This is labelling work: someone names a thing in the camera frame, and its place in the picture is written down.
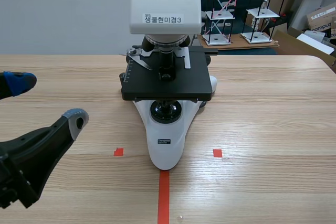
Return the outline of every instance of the microscope stage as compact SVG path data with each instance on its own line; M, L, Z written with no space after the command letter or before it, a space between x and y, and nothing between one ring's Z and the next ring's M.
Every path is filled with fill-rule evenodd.
M190 52L191 69L184 68L184 58L175 56L176 78L174 81L159 79L158 52L141 57L152 71L129 61L122 82L122 98L125 101L142 100L191 100L210 101L212 86L203 52Z

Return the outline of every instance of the table surface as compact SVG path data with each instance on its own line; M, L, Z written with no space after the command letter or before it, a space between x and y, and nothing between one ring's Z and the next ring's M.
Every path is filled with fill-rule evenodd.
M90 115L36 204L0 223L157 223L159 171L131 102L121 56L0 56L0 71L38 77L0 103L0 141ZM336 75L311 56L215 56L216 94L196 116L170 171L170 223L336 223ZM116 148L124 156L113 157ZM223 150L214 158L213 149Z

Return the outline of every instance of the red tape marker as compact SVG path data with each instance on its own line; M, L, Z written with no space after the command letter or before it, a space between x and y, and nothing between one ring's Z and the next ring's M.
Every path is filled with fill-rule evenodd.
M214 149L214 157L223 157L221 149Z
M114 156L115 157L121 157L124 155L124 148L117 148L115 151L114 151Z
M160 171L157 224L169 224L169 170Z

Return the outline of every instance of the microscope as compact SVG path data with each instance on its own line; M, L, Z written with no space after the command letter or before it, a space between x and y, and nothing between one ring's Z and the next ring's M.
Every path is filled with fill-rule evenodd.
M201 27L201 0L131 0L130 32L144 39L127 51L121 93L135 104L150 158L161 170L179 162L188 128L216 90L210 57L188 47Z

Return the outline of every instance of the white shelf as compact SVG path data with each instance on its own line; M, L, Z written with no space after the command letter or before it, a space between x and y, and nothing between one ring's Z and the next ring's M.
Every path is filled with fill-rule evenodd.
M278 18L280 17L278 14L275 14L270 9L261 9L259 15L258 15L259 8L250 9L247 11L256 18Z
M258 32L258 31L253 33L252 41L251 41L252 33L243 33L241 35L249 44L271 43L272 42L272 40L269 40L269 37L265 36L263 33Z
M208 42L209 34L207 35L203 34L202 36L208 46L231 45L228 38L225 38L222 34L211 34L210 43Z
M214 11L213 18L211 18L212 11L209 10L209 11L207 11L205 13L206 13L206 15L208 16L208 18L210 20L235 19L233 17L233 15L229 11L227 11L227 10L223 10L223 11L221 11L221 13L219 13L218 10Z

